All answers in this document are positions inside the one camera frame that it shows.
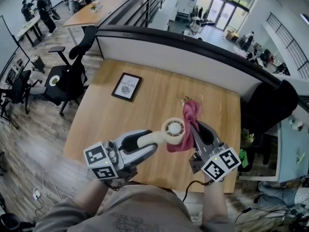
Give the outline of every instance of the white cable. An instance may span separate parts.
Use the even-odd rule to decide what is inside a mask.
[[[44,184],[44,174],[45,174],[45,172],[48,173],[48,171],[46,171],[46,170],[43,171],[43,187],[44,187],[44,189],[45,189],[45,193],[46,193],[46,194],[44,194],[43,192],[41,192],[41,190],[40,190],[38,187],[33,188],[33,194],[35,195],[35,189],[37,189],[37,190],[39,191],[40,194],[42,194],[45,198],[47,198],[50,202],[52,202],[53,205],[55,205],[54,202],[51,201],[51,200],[47,197],[47,196],[48,196],[48,193],[47,193],[47,190],[46,190],[46,186],[45,186],[45,184]],[[57,192],[57,194],[58,194],[58,197],[59,197],[60,201],[62,201],[62,199],[61,199],[61,197],[60,197],[60,195],[59,195],[58,189],[57,189],[57,187],[56,187],[56,184],[55,184],[55,182],[54,182],[52,176],[50,175],[50,173],[48,173],[48,175],[49,175],[49,177],[52,179],[52,182],[54,183],[54,186],[55,186],[55,189],[56,189],[56,192]]]

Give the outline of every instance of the glass door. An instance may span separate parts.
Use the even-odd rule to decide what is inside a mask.
[[[226,27],[227,22],[229,21],[233,11],[235,9],[235,6],[230,3],[225,3],[225,6],[220,14],[220,18],[216,24],[216,27],[218,29],[224,30]]]
[[[223,4],[223,0],[213,0],[207,19],[216,22]]]

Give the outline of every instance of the framed picture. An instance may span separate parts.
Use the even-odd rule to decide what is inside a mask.
[[[139,88],[140,82],[141,77],[128,73],[122,73],[115,89],[112,92],[112,96],[131,102],[133,101],[135,93]]]

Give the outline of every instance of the floor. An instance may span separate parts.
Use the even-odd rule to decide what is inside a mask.
[[[187,30],[186,27],[189,23],[184,23],[182,21],[174,21],[172,27],[170,28],[171,32],[182,34],[183,31]],[[205,42],[221,47],[227,51],[234,52],[234,46],[237,44],[226,40],[222,35],[224,32],[215,27],[206,26],[201,31],[201,36]]]
[[[68,57],[69,50],[74,47],[62,24],[70,17],[68,9],[63,5],[57,6],[57,12],[61,20],[56,22],[57,31],[50,37],[45,38],[37,47],[32,48],[27,39],[21,42],[25,52],[31,57],[41,56],[45,63],[45,74],[32,72],[30,80],[42,79],[43,84],[52,66],[63,64],[57,54],[49,54],[48,49],[53,46],[63,45],[66,47],[64,55]],[[47,34],[47,28],[40,24],[41,31]],[[74,35],[79,42],[83,33],[76,29]],[[96,55],[96,45],[83,58],[86,75],[92,79],[96,69],[100,66],[102,59]],[[21,58],[22,52],[17,51],[13,62]],[[24,112],[24,105],[17,104],[12,108],[12,118],[20,126],[19,130],[12,126],[0,124],[0,150],[5,152],[5,165],[8,170],[3,177],[0,177],[0,193],[6,201],[10,212],[18,215],[22,220],[32,221],[36,214],[38,218],[44,216],[52,207],[52,203],[44,197],[40,197],[40,203],[34,201],[32,192],[34,187],[39,187],[43,192],[42,181],[43,171],[47,170],[53,177],[62,199],[72,197],[74,194],[91,181],[88,177],[88,170],[78,163],[62,157],[63,147],[69,133],[70,126],[77,111],[77,105],[67,106],[64,110],[64,117],[59,116],[60,107],[47,101],[30,101],[30,113]],[[45,185],[48,190],[48,197],[55,203],[59,202],[54,185],[48,175],[45,175]],[[237,182],[233,194],[227,194],[226,204],[231,221],[246,208],[254,207],[253,198],[256,195],[256,184],[253,182]],[[175,191],[182,199],[183,192]],[[191,219],[195,224],[201,223],[202,193],[189,193],[185,205],[187,206]],[[243,214],[237,221],[238,231],[268,231],[274,229],[281,223],[280,218],[264,218],[267,212],[252,210]]]

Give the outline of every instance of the black chair back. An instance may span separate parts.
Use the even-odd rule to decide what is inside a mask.
[[[16,77],[11,89],[0,89],[0,97],[2,93],[6,94],[12,103],[21,103],[24,99],[24,94],[28,88],[28,80],[30,78],[31,71],[23,71],[19,76]]]
[[[246,105],[245,113],[260,121],[266,132],[292,114],[298,104],[298,94],[286,80],[278,88],[262,83]]]
[[[66,92],[67,100],[75,100],[84,92],[84,83],[87,81],[85,69],[82,64],[82,58],[87,51],[92,47],[97,28],[95,26],[88,26],[85,29],[83,40],[72,50],[70,50],[69,58],[75,59],[69,71],[63,71],[62,77],[57,82],[57,87]]]
[[[97,28],[95,26],[86,27],[83,40],[70,50],[69,58],[75,59],[79,55],[85,55],[85,53],[92,47],[96,38],[96,33]]]

